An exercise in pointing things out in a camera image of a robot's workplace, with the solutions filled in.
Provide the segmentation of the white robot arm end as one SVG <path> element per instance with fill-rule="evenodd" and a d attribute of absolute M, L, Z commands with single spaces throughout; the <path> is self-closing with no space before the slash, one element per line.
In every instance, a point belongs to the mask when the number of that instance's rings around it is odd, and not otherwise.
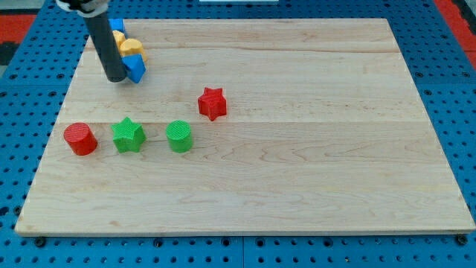
<path fill-rule="evenodd" d="M 76 12 L 83 18 L 93 18 L 107 11 L 109 0 L 56 0 L 56 4 L 66 12 Z"/>

